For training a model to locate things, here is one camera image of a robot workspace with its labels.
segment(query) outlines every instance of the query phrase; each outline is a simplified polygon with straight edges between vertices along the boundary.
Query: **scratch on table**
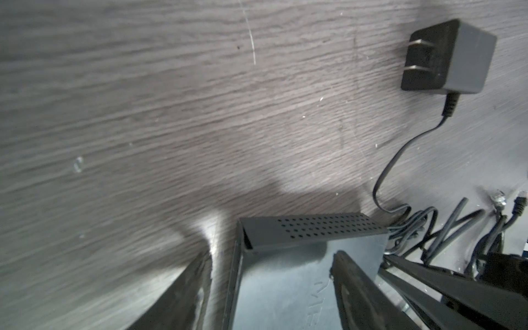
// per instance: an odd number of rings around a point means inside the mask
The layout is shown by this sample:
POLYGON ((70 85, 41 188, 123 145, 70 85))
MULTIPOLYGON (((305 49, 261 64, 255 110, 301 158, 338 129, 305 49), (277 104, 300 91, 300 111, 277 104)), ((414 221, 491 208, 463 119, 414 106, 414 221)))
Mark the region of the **scratch on table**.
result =
POLYGON ((257 57, 255 56, 255 43, 253 42, 253 34, 251 34, 251 28, 249 27, 248 16, 246 15, 246 10, 244 9, 244 6, 242 5, 242 1, 238 0, 238 3, 240 5, 240 8, 242 9, 242 12, 244 13, 244 18, 246 19, 246 24, 249 30, 249 38, 251 39, 251 48, 253 48, 253 65, 257 65, 257 57))

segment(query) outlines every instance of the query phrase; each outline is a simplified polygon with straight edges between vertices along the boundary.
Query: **cable connector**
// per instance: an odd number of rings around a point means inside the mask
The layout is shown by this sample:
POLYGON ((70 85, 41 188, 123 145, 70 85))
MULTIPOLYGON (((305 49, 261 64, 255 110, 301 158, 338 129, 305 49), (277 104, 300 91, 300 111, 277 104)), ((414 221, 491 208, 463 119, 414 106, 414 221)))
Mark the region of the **cable connector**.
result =
POLYGON ((451 117, 453 115, 453 112, 455 112, 455 108, 457 107, 459 97, 460 97, 460 93, 448 93, 447 94, 446 103, 444 104, 444 110, 442 112, 442 116, 451 117))
POLYGON ((528 204, 528 193, 523 190, 519 193, 519 195, 514 201, 512 214, 521 216, 527 204, 528 204))

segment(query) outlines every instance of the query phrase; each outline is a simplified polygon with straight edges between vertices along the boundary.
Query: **white spot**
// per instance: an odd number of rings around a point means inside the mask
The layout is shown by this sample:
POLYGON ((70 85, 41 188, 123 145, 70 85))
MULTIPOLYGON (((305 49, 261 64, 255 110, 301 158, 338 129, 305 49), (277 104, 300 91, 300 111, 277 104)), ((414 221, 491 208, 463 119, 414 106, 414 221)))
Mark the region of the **white spot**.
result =
POLYGON ((238 0, 238 3, 240 4, 240 8, 242 9, 244 18, 246 19, 246 25, 248 26, 249 39, 251 40, 251 48, 253 48, 253 65, 257 65, 257 57, 255 56, 255 43, 253 42, 253 34, 251 34, 251 28, 249 27, 248 16, 246 15, 246 10, 244 9, 244 6, 242 6, 242 1, 238 0))
POLYGON ((75 173, 81 173, 84 169, 84 158, 82 156, 79 156, 75 159, 75 162, 73 162, 73 171, 75 173))

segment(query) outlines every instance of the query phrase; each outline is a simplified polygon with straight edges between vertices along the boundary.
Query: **debris speck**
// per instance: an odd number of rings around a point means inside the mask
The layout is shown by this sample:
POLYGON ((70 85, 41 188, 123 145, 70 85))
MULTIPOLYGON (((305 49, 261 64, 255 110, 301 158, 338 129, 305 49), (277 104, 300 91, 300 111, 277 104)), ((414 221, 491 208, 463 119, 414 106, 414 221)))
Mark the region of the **debris speck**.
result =
POLYGON ((73 162, 73 171, 75 173, 81 173, 84 169, 84 158, 82 156, 79 156, 75 159, 75 162, 73 162))

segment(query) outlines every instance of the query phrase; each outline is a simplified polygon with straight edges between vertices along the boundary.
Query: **metal enclosure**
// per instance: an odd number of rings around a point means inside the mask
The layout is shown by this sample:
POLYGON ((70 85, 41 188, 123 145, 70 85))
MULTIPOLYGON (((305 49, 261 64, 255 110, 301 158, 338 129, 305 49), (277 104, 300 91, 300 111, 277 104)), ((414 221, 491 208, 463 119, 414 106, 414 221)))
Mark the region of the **metal enclosure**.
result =
POLYGON ((223 329, 341 329, 330 268, 345 251, 374 279, 388 232, 366 215, 241 219, 223 329))

